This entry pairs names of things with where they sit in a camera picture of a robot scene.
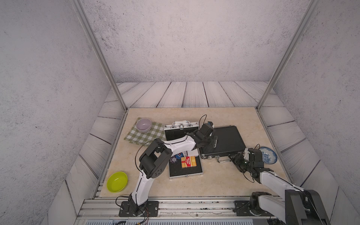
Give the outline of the silver aluminium poker case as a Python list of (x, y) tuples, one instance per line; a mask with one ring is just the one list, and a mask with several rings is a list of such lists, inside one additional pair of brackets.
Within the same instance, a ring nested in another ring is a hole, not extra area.
[[(199, 124), (189, 121), (175, 121), (171, 125), (164, 126), (166, 140), (172, 141), (183, 138), (187, 133), (197, 130)], [(198, 149), (184, 151), (170, 158), (170, 178), (188, 177), (203, 174)]]

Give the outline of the black poker case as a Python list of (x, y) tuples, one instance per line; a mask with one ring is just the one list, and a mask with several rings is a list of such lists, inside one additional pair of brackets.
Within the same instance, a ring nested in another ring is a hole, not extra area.
[(200, 148), (202, 159), (228, 157), (244, 152), (246, 145), (236, 126), (216, 127), (211, 134), (210, 143)]

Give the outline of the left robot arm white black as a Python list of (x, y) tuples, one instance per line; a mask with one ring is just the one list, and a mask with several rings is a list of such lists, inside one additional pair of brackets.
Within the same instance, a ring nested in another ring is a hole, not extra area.
[(176, 154), (192, 151), (207, 146), (214, 131), (213, 122), (209, 121), (184, 137), (171, 141), (154, 139), (139, 157), (139, 179), (134, 191), (129, 195), (129, 207), (133, 211), (143, 211), (148, 201), (152, 184), (165, 170), (170, 158)]

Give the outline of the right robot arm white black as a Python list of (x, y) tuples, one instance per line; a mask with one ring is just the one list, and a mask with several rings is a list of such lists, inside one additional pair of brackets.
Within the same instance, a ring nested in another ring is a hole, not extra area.
[(229, 155), (236, 168), (252, 179), (275, 192), (275, 198), (268, 192), (254, 192), (249, 202), (233, 211), (237, 214), (249, 212), (254, 216), (269, 213), (287, 225), (328, 225), (330, 220), (320, 195), (306, 190), (277, 176), (272, 169), (264, 167), (262, 152), (248, 149), (244, 153)]

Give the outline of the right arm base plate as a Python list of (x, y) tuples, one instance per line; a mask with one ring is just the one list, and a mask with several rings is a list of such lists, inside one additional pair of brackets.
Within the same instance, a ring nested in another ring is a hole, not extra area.
[(267, 211), (250, 209), (249, 201), (238, 200), (234, 201), (233, 212), (238, 217), (272, 217), (273, 215)]

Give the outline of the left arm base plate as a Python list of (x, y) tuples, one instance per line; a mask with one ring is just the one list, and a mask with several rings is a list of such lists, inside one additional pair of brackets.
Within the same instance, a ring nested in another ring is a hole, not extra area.
[(159, 201), (146, 201), (137, 206), (133, 201), (123, 201), (120, 206), (119, 217), (157, 217)]

